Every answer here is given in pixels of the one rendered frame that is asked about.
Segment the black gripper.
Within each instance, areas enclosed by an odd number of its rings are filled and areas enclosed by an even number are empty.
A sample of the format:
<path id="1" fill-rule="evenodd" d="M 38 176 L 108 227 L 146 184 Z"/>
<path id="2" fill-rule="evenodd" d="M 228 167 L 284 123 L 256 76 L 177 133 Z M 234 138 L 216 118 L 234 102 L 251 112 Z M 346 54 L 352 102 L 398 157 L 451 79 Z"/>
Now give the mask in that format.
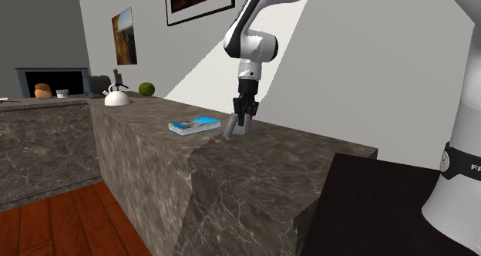
<path id="1" fill-rule="evenodd" d="M 259 82 L 254 79 L 239 79 L 238 92 L 239 97 L 233 98 L 234 112 L 230 114 L 224 137 L 230 139 L 233 135 L 246 135 L 251 130 L 252 118 L 256 115 L 259 102 L 255 101 L 258 93 Z M 243 106 L 242 102 L 251 103 L 252 105 Z"/>

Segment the blue book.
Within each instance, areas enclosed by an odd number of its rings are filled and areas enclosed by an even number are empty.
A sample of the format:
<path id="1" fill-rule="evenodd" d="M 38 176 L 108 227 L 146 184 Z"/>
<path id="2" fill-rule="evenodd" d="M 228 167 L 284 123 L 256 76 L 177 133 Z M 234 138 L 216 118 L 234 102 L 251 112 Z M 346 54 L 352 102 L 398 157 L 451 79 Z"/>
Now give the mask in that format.
<path id="1" fill-rule="evenodd" d="M 168 130 L 180 136 L 189 136 L 218 128 L 221 128 L 221 121 L 207 116 L 168 124 Z"/>

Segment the white kettle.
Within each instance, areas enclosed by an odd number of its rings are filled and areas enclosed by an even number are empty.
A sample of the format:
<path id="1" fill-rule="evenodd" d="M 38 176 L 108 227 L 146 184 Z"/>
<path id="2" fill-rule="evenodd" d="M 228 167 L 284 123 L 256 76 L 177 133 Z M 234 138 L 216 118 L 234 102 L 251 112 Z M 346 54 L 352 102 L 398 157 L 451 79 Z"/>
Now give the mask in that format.
<path id="1" fill-rule="evenodd" d="M 111 84 L 107 90 L 103 91 L 105 106 L 126 106 L 131 104 L 131 100 L 127 94 L 118 90 L 119 86 L 127 89 L 127 86 L 123 84 L 114 83 Z"/>

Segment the dark grey appliance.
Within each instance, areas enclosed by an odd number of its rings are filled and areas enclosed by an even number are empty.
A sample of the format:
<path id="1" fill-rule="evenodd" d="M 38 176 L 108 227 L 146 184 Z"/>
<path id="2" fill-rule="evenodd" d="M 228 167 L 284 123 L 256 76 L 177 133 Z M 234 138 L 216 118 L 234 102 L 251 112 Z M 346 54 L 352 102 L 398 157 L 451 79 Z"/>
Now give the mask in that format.
<path id="1" fill-rule="evenodd" d="M 89 78 L 90 92 L 93 94 L 102 95 L 104 90 L 107 90 L 112 84 L 108 76 L 91 76 Z"/>

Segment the dark robot stand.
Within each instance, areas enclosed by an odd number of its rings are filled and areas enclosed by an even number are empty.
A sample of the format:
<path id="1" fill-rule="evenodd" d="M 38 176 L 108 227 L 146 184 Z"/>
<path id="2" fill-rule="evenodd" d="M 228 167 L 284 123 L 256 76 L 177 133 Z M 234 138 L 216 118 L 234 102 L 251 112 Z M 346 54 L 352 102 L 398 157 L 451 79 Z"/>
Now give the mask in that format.
<path id="1" fill-rule="evenodd" d="M 477 256 L 422 216 L 439 172 L 337 153 L 301 256 Z"/>

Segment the orange brown bread loaf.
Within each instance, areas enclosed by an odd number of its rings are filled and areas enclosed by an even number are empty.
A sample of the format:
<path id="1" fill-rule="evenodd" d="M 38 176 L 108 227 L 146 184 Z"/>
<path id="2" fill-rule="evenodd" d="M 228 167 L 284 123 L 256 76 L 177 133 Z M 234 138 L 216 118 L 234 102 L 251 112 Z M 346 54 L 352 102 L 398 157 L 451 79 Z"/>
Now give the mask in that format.
<path id="1" fill-rule="evenodd" d="M 45 83 L 35 84 L 35 98 L 36 99 L 51 99 L 52 90 L 50 86 Z"/>

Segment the grey fireplace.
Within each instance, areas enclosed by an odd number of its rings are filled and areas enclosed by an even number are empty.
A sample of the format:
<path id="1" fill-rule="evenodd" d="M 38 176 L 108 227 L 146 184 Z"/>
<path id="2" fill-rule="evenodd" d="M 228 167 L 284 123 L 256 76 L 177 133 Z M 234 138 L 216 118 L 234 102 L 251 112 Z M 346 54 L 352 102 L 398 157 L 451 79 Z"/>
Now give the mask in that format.
<path id="1" fill-rule="evenodd" d="M 47 84 L 56 97 L 57 90 L 67 89 L 69 94 L 83 94 L 83 78 L 90 76 L 88 68 L 15 68 L 22 98 L 35 97 L 35 85 Z"/>

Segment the frameless orange wall picture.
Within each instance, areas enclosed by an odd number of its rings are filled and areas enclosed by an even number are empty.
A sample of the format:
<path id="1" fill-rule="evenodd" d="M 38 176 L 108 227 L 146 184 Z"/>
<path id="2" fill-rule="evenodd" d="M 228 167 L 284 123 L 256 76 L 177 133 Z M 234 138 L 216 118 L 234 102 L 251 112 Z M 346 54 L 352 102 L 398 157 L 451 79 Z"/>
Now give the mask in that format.
<path id="1" fill-rule="evenodd" d="M 136 43 L 133 30 L 132 8 L 112 17 L 113 38 L 118 65 L 136 65 Z"/>

